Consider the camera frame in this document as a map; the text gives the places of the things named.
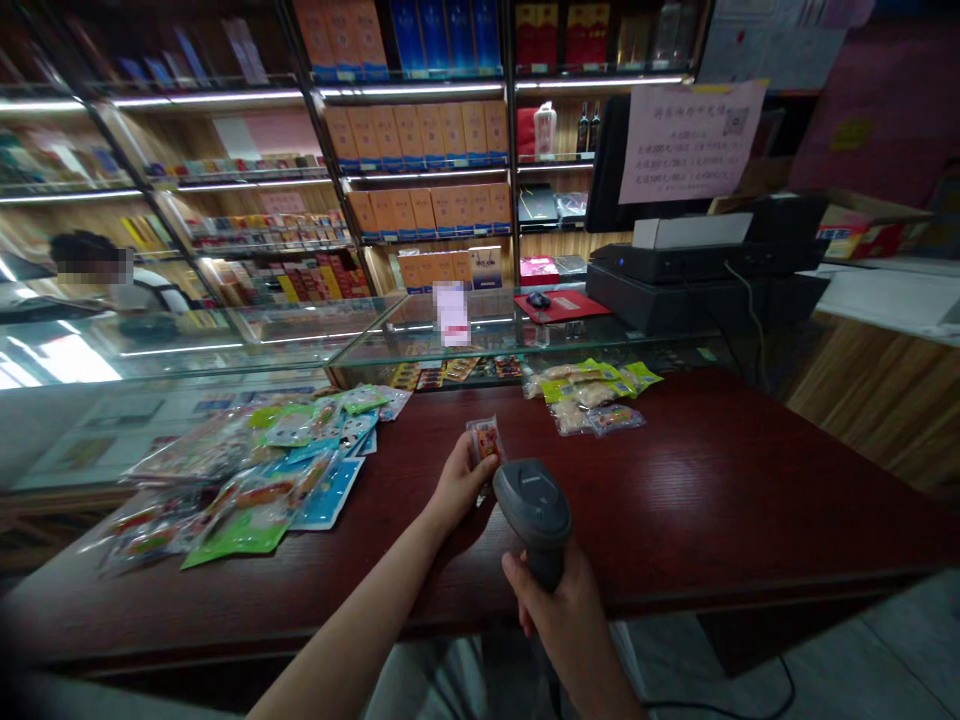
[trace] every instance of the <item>black hair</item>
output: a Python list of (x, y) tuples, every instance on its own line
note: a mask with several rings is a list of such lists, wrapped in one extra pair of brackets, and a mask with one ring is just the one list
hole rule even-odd
[(92, 262), (119, 261), (120, 250), (103, 235), (87, 230), (57, 235), (50, 240), (50, 259), (57, 265), (85, 265)]

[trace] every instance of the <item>red wooden counter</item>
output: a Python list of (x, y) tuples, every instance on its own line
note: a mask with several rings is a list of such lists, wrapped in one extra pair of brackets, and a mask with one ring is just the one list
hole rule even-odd
[[(378, 426), (332, 532), (112, 579), (82, 539), (8, 595), (7, 619), (39, 662), (77, 674), (293, 652), (423, 508), (464, 423), (494, 413), (508, 455), (543, 459), (563, 486), (611, 617), (871, 598), (960, 560), (953, 516), (725, 371), (669, 375), (633, 404), (643, 428), (561, 438), (518, 387), (416, 395)], [(514, 618), (508, 549), (488, 499), (441, 552), (408, 632)]]

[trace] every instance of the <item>red mouse pad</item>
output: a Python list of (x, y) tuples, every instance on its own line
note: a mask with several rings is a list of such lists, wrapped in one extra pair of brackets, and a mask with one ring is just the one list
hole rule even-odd
[(550, 298), (550, 307), (538, 310), (527, 301), (526, 295), (514, 295), (513, 301), (523, 308), (530, 319), (541, 325), (551, 322), (576, 320), (591, 315), (607, 315), (610, 311), (576, 290), (556, 290), (543, 293)]

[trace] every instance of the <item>white shirt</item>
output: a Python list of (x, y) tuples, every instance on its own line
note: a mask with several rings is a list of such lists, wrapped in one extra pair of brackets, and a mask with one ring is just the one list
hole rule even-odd
[[(175, 284), (171, 283), (162, 275), (158, 275), (155, 272), (144, 270), (143, 268), (139, 267), (133, 268), (133, 281), (143, 283), (144, 285), (150, 285), (152, 287), (162, 287), (164, 285)], [(130, 310), (167, 312), (167, 308), (165, 308), (157, 299), (157, 293), (148, 290), (147, 288), (140, 287), (139, 285), (134, 285), (133, 281), (128, 284), (110, 286), (110, 299), (113, 301), (113, 306), (117, 312)], [(183, 299), (183, 295), (181, 295), (177, 290), (161, 290), (159, 294), (167, 303), (167, 306), (170, 308), (170, 312), (179, 314), (185, 313), (190, 309), (190, 306), (187, 305), (187, 301)]]

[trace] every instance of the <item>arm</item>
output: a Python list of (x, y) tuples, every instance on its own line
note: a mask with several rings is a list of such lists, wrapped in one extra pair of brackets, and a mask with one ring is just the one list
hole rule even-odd
[(520, 607), (524, 634), (540, 633), (570, 701), (584, 720), (647, 720), (617, 656), (587, 556), (571, 539), (563, 579), (553, 595), (533, 579), (523, 558), (503, 556)]
[(354, 720), (360, 714), (437, 551), (497, 466), (493, 456), (471, 470), (469, 447), (464, 433), (427, 507), (264, 693), (249, 720), (318, 713)]

